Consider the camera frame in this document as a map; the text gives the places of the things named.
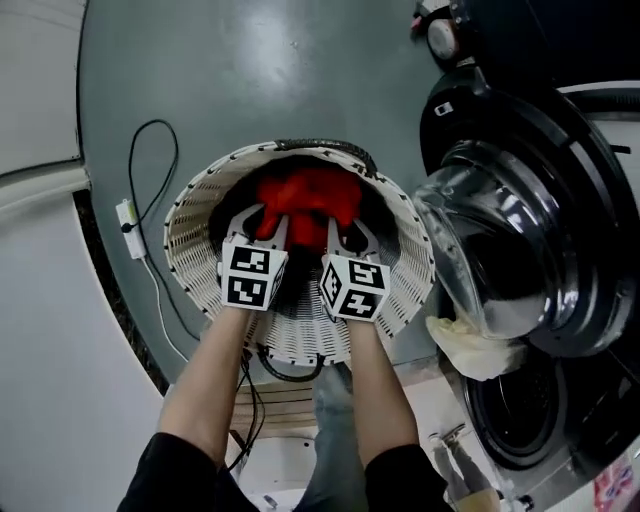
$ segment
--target white wicker basket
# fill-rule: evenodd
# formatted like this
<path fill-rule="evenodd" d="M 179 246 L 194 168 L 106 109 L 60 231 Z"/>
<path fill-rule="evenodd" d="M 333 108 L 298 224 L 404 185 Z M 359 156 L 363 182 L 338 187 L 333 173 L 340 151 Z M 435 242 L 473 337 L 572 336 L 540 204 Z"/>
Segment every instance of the white wicker basket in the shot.
<path fill-rule="evenodd" d="M 191 180 L 167 215 L 164 247 L 172 274 L 198 308 L 214 319 L 221 309 L 221 291 L 216 275 L 220 255 L 209 240 L 212 210 L 238 180 L 271 160 L 293 155 L 313 156 L 359 174 L 393 214 L 399 251 L 393 254 L 380 241 L 381 261 L 391 266 L 391 295 L 376 326 L 383 338 L 395 336 L 424 304 L 433 285 L 431 242 L 411 199 L 377 173 L 366 152 L 346 143 L 266 142 L 244 147 L 211 164 Z M 375 227 L 368 227 L 375 234 Z M 295 314 L 268 311 L 254 317 L 245 340 L 250 349 L 261 344 L 268 348 L 270 358 L 303 366 L 316 366 L 319 355 L 324 356 L 323 364 L 350 358 L 346 325 L 333 323 L 322 308 L 319 277 L 314 275 L 304 285 Z"/>

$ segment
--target red towel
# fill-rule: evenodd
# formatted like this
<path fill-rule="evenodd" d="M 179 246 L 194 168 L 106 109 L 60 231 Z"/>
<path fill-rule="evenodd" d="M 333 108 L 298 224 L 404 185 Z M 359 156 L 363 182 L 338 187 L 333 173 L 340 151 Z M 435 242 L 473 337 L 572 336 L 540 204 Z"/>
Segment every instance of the red towel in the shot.
<path fill-rule="evenodd" d="M 265 176 L 258 184 L 258 202 L 265 203 L 256 238 L 274 234 L 281 215 L 289 215 L 287 246 L 306 247 L 322 255 L 327 247 L 327 218 L 341 229 L 360 214 L 360 179 L 340 169 L 298 169 L 286 176 Z"/>

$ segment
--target marker cube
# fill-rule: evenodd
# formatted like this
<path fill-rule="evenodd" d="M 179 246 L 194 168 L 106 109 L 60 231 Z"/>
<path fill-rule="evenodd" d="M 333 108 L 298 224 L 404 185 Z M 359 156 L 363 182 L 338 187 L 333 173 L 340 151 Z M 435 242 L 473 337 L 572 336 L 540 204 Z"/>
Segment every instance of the marker cube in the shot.
<path fill-rule="evenodd" d="M 330 254 L 320 291 L 331 316 L 373 322 L 390 293 L 387 265 Z"/>
<path fill-rule="evenodd" d="M 284 275 L 286 251 L 222 244 L 222 304 L 266 311 Z"/>

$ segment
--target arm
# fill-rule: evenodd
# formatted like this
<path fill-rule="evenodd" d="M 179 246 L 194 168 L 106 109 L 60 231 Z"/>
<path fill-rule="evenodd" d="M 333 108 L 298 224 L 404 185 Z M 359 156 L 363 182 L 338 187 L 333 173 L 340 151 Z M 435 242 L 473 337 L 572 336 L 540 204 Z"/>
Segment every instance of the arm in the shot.
<path fill-rule="evenodd" d="M 411 406 L 373 323 L 348 321 L 356 435 L 362 464 L 399 446 L 420 444 Z"/>
<path fill-rule="evenodd" d="M 236 396 L 244 335 L 251 311 L 225 307 L 205 334 L 166 400 L 159 432 L 206 453 L 220 468 Z"/>

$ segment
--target washing machine door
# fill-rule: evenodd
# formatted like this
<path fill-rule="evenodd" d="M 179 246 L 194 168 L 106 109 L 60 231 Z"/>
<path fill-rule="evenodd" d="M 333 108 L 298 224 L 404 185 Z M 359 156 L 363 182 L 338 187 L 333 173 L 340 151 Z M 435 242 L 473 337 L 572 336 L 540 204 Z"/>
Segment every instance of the washing machine door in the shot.
<path fill-rule="evenodd" d="M 429 175 L 414 203 L 436 269 L 484 336 L 594 354 L 634 310 L 640 219 L 615 154 L 561 94 L 460 68 L 420 126 Z"/>

